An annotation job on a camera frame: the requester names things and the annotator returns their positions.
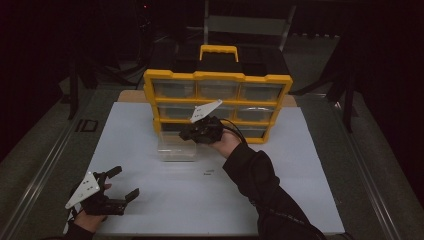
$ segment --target dark background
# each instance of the dark background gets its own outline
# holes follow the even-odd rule
[[[332,56],[338,64],[330,71],[346,64],[355,67],[356,91],[363,94],[424,204],[422,5],[418,1],[360,6],[305,2],[297,8],[291,34],[342,36],[338,54]],[[231,7],[234,14],[251,9],[243,14],[266,15],[264,3],[255,4],[216,1],[211,9],[225,13]],[[203,5],[195,0],[2,1],[0,159],[62,98],[58,83],[69,75],[73,44],[105,66],[121,69],[123,60],[143,65],[148,62],[148,43],[153,37],[146,24],[183,42],[185,26],[202,26],[202,17]]]

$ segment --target black sleeve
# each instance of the black sleeve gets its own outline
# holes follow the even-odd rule
[[[65,234],[64,240],[92,240],[94,233],[85,230],[84,228],[69,223],[69,229]]]
[[[272,162],[265,152],[255,152],[247,144],[241,143],[228,157],[223,168],[238,186],[240,193],[256,203],[261,239],[304,240],[324,237],[309,224],[299,205],[279,186],[280,179],[275,176]]]

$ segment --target gray floor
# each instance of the gray floor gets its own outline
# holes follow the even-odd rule
[[[289,38],[284,55],[294,79],[292,90],[318,79],[336,43],[337,39],[328,38]],[[424,239],[423,209],[360,94],[355,93],[354,99],[354,132],[348,134],[340,124],[339,108],[320,95],[328,87],[296,97],[296,101],[305,115],[346,231],[354,239]],[[81,102],[87,104],[82,104],[86,106],[75,119],[98,120],[95,132],[74,132],[76,121],[67,120],[69,105],[57,103],[1,163],[0,226],[5,228],[12,217],[21,220],[13,237],[2,239],[40,239],[62,233],[69,190],[84,176],[109,110],[122,90],[105,83],[97,90],[81,91]],[[59,147],[63,151],[51,154]],[[49,180],[39,192],[27,190],[46,159],[55,162]],[[20,204],[25,192],[36,193],[33,204]],[[21,216],[14,215],[18,206],[27,209],[16,212]]]

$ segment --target yellow storage organizer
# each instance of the yellow storage organizer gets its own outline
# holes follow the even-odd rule
[[[143,77],[157,133],[180,131],[195,106],[221,99],[210,115],[258,144],[268,140],[293,82],[278,49],[217,45],[156,45]]]

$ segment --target black cable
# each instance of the black cable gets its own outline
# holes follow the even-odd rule
[[[135,84],[135,90],[137,90],[139,85],[140,85],[140,82],[143,80],[143,75],[144,75],[144,72],[146,71],[146,69],[147,69],[146,66],[137,66],[137,67],[127,69],[127,70],[124,70],[124,71],[117,71],[115,73],[120,75],[124,79],[126,79],[128,82],[133,82],[133,81],[130,81],[130,79],[137,76],[137,75],[140,75],[140,78],[138,78],[138,80],[136,80],[136,82],[133,82]],[[130,71],[128,71],[128,70],[131,70],[133,73],[131,75],[125,76],[124,73],[125,74],[130,73]]]
[[[136,86],[137,83],[133,83],[128,81],[127,79],[121,77],[119,74],[116,74],[112,70],[108,69],[107,67],[99,64],[97,61],[92,59],[90,56],[84,54],[83,52],[79,52],[81,58],[88,64],[90,64],[92,67],[97,69],[100,73],[103,73],[109,77],[111,77],[116,82],[120,83],[123,86]]]
[[[274,210],[272,208],[269,208],[269,207],[266,207],[266,206],[262,206],[260,204],[257,204],[253,200],[251,200],[250,203],[253,206],[255,206],[255,207],[259,208],[259,209],[262,209],[264,211],[267,211],[267,212],[269,212],[272,215],[275,215],[275,216],[284,218],[284,219],[286,219],[286,220],[288,220],[288,221],[290,221],[292,223],[296,223],[297,225],[304,227],[305,229],[307,229],[308,231],[310,231],[312,234],[315,234],[315,236],[317,237],[317,239],[320,239],[320,240],[327,239],[324,236],[324,234],[318,228],[316,228],[314,225],[312,225],[312,224],[310,224],[308,222],[304,222],[302,220],[299,220],[299,219],[295,218],[292,215],[289,215],[289,214],[286,214],[286,213],[283,213],[283,212],[280,212],[280,211],[276,211],[276,210]]]
[[[118,75],[120,75],[120,76],[125,76],[127,74],[131,74],[131,73],[137,72],[138,70],[142,69],[143,67],[145,67],[145,66],[143,66],[143,65],[137,65],[135,67],[131,67],[131,68],[128,68],[128,69],[125,69],[125,70],[118,70],[115,73],[118,74]]]
[[[147,55],[150,55],[150,53],[146,53],[143,52],[144,45],[143,44],[148,44],[148,48],[150,49],[150,44],[149,40],[151,40],[151,24],[152,22],[150,21],[149,17],[146,16],[148,14],[142,12],[142,8],[144,8],[145,6],[140,6],[141,1],[137,1],[137,0],[133,0],[133,4],[134,4],[134,15],[135,15],[135,19],[136,19],[136,23],[138,26],[138,30],[139,30],[139,39],[138,39],[138,53],[137,53],[137,65],[138,67],[143,67],[145,65],[147,65],[144,60],[148,58]]]
[[[221,118],[221,119],[219,119],[219,120],[221,120],[221,121],[226,121],[226,122],[229,122],[229,123],[231,123],[231,125],[233,125],[234,126],[234,128],[235,129],[237,129],[237,131],[236,130],[234,130],[234,129],[232,129],[232,128],[230,128],[230,127],[227,127],[227,126],[225,126],[224,125],[224,129],[227,129],[227,130],[230,130],[231,132],[233,132],[233,133],[235,133],[239,138],[240,138],[240,140],[243,142],[243,143],[246,143],[247,144],[247,141],[246,141],[246,138],[244,138],[244,136],[243,136],[243,133],[240,131],[240,129],[233,123],[233,122],[231,122],[230,120],[228,120],[228,119],[225,119],[225,118]]]

